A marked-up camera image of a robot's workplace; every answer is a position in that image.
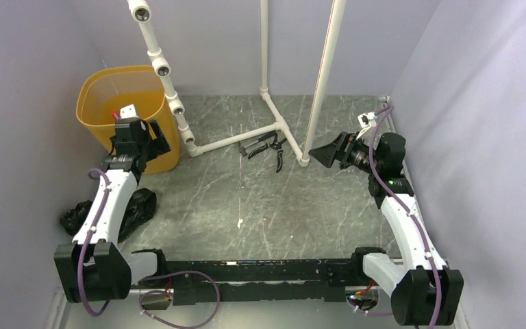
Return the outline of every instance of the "gray marble floor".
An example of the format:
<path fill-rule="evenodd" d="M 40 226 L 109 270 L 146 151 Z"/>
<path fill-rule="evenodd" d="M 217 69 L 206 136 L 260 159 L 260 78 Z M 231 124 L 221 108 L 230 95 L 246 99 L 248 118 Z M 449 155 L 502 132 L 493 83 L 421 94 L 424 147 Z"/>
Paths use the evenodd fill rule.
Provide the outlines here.
<path fill-rule="evenodd" d="M 200 145 L 273 122 L 258 96 L 181 100 Z M 273 100 L 303 145 L 312 97 Z M 377 106 L 376 97 L 326 97 L 315 145 L 358 130 L 356 117 Z M 379 246 L 399 256 L 392 230 L 368 194 L 367 174 L 326 169 L 313 159 L 302 168 L 288 143 L 284 149 L 279 173 L 273 150 L 251 160 L 240 156 L 237 145 L 196 158 L 183 151 L 172 171 L 142 179 L 141 186 L 158 194 L 158 212 L 121 250 L 159 247 L 169 260 L 229 260 L 347 258 L 356 247 Z"/>

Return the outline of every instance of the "pliers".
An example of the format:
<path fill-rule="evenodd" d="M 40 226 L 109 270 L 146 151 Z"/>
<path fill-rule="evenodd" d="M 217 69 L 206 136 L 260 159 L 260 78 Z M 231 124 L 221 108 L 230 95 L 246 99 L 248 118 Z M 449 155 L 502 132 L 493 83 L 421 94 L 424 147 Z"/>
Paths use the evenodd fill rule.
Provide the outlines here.
<path fill-rule="evenodd" d="M 283 149 L 281 148 L 281 144 L 285 143 L 287 138 L 283 138 L 280 142 L 277 142 L 277 134 L 273 137 L 272 143 L 265 143 L 265 145 L 259 146 L 258 148 L 254 149 L 249 153 L 249 156 L 247 159 L 250 159 L 259 153 L 265 151 L 268 148 L 274 149 L 277 151 L 277 170 L 276 173 L 279 173 L 281 171 L 281 168 L 283 168 Z"/>

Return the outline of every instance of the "black plastic bag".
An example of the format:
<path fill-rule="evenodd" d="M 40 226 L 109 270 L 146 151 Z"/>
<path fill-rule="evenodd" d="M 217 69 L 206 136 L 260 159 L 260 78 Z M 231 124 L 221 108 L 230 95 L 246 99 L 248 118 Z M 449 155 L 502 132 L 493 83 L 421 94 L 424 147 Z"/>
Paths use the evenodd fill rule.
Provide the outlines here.
<path fill-rule="evenodd" d="M 156 213 L 156 193 L 147 188 L 141 188 L 132 193 L 128 201 L 124 219 L 118 233 L 118 242 L 122 242 L 138 228 L 146 223 Z M 67 234 L 74 236 L 86 222 L 88 213 L 92 208 L 90 200 L 78 203 L 74 209 L 68 210 L 60 217 L 60 224 Z"/>

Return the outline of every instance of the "trash can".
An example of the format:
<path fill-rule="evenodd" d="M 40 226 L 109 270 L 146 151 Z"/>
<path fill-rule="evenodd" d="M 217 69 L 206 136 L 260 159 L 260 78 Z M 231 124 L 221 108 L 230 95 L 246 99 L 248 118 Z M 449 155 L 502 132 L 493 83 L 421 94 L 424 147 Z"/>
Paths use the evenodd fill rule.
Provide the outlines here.
<path fill-rule="evenodd" d="M 89 77 L 79 93 L 75 114 L 109 151 L 115 135 L 112 112 L 134 104 L 144 120 L 156 120 L 171 151 L 149 161 L 145 173 L 168 171 L 179 160 L 180 142 L 164 89 L 152 66 L 124 66 L 99 71 Z"/>

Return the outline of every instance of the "gray wall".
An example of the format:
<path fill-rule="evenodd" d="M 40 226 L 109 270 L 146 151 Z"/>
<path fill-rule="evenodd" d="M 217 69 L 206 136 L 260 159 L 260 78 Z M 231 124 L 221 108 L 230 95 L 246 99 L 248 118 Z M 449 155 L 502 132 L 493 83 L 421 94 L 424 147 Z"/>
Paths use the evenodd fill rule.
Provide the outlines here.
<path fill-rule="evenodd" d="M 58 215 L 90 197 L 102 149 L 75 118 L 82 82 L 103 68 L 62 0 L 0 0 L 0 328 L 41 328 L 69 241 Z"/>
<path fill-rule="evenodd" d="M 392 100 L 472 328 L 526 328 L 526 0 L 443 1 Z"/>
<path fill-rule="evenodd" d="M 108 66 L 148 64 L 125 0 L 71 0 Z M 350 0 L 327 92 L 389 95 L 439 0 Z M 253 95 L 260 86 L 258 0 L 148 0 L 181 94 Z M 314 92 L 331 1 L 269 1 L 269 88 Z"/>

